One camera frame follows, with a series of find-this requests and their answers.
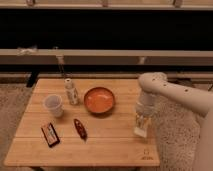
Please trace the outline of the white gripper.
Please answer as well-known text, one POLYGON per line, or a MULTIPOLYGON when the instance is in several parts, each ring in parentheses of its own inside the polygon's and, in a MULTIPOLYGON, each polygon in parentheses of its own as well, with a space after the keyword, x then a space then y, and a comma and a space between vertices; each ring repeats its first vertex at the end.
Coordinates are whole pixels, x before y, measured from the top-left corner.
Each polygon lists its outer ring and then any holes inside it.
POLYGON ((155 111, 155 99, 156 96, 152 93, 141 91, 139 98, 135 105, 136 115, 135 115, 135 126, 141 128, 141 117, 145 118, 144 128, 147 131, 151 125, 151 116, 155 111))

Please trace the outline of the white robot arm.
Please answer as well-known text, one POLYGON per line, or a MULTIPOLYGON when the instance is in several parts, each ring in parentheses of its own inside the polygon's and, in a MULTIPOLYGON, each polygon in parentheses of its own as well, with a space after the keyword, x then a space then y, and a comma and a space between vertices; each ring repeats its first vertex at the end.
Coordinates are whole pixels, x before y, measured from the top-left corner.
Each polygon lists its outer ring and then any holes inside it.
POLYGON ((182 86, 167 81, 164 73, 144 73, 138 79, 141 92, 136 102, 137 124, 154 114, 156 95, 180 103, 204 118, 196 148, 193 171, 213 171, 213 92, 182 86))

